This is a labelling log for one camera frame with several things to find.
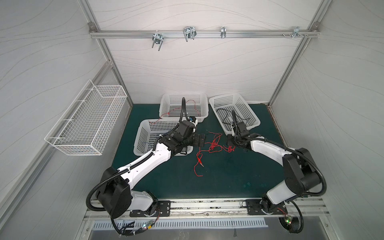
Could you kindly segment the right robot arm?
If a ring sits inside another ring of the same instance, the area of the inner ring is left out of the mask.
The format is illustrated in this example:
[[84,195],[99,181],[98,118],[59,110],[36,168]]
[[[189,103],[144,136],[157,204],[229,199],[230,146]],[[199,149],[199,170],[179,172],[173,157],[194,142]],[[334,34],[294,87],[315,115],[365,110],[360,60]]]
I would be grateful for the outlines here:
[[276,207],[303,195],[319,197],[326,193],[325,176],[305,148],[292,149],[258,134],[251,134],[244,122],[238,121],[232,111],[233,133],[228,135],[230,145],[262,154],[283,167],[284,180],[262,197],[260,205],[265,209]]

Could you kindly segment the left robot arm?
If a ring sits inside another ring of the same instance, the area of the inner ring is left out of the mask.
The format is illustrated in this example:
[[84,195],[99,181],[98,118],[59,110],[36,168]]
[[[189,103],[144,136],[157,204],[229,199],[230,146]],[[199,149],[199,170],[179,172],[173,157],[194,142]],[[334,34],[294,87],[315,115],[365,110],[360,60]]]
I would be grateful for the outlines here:
[[182,98],[179,122],[166,134],[159,135],[153,147],[135,161],[118,168],[110,167],[103,173],[100,183],[86,197],[90,211],[107,212],[112,219],[127,211],[140,211],[153,215],[157,198],[146,191],[134,190],[135,185],[157,166],[167,162],[186,147],[203,147],[206,136],[196,132],[198,120],[187,114],[187,101]]

